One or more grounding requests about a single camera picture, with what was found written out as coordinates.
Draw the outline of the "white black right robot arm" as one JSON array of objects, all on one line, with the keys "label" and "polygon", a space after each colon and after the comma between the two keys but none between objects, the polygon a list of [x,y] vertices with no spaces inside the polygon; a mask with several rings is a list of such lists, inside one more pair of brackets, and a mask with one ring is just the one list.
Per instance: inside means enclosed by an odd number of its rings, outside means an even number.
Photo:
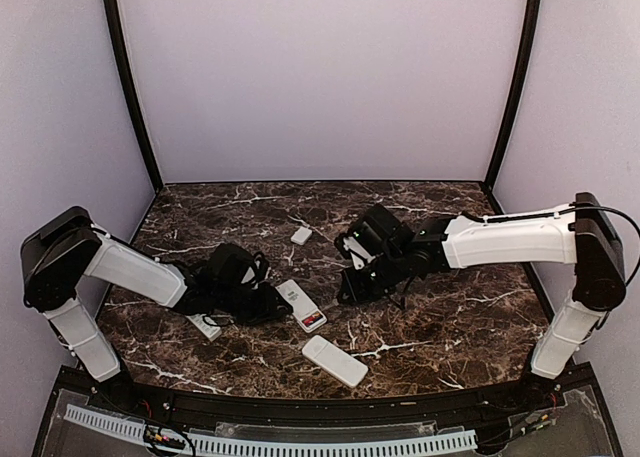
[{"label": "white black right robot arm", "polygon": [[358,305],[390,297],[398,285],[434,273],[485,264],[547,262],[573,265],[575,286],[532,351],[528,373],[510,390],[521,411],[549,393],[578,347],[626,297],[621,239],[595,196],[537,212],[427,218],[412,230],[381,204],[339,234],[335,246],[350,267],[341,272],[337,299]]}]

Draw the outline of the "white TCL remote control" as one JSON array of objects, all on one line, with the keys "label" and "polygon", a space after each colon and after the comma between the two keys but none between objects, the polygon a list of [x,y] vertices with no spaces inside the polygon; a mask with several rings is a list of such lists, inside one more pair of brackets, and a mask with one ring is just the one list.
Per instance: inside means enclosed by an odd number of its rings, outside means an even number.
[{"label": "white TCL remote control", "polygon": [[314,312],[324,313],[309,297],[309,295],[292,279],[289,279],[276,287],[280,296],[291,305],[293,309],[293,317],[306,333],[311,333],[317,330],[319,327],[327,323],[327,318],[322,322],[317,322],[312,327],[308,328],[302,324],[302,319]]}]

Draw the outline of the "white battery cover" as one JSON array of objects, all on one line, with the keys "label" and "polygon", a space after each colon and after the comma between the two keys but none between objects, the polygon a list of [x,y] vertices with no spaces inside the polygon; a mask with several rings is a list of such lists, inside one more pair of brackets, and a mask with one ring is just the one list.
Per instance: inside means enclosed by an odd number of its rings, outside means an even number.
[{"label": "white battery cover", "polygon": [[299,227],[291,236],[290,241],[296,245],[304,245],[312,236],[313,231],[307,227]]}]

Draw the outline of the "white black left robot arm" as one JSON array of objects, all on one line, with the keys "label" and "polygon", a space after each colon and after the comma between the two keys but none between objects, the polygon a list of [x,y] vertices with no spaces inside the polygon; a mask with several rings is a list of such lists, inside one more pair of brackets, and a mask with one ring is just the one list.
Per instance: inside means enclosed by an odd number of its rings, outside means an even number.
[{"label": "white black left robot arm", "polygon": [[267,282],[261,252],[223,243],[193,265],[163,262],[113,237],[82,207],[73,206],[28,236],[20,247],[23,302],[61,336],[101,394],[120,413],[141,404],[140,389],[121,374],[126,367],[77,297],[84,277],[146,297],[184,316],[221,312],[233,322],[256,326],[293,312]]}]

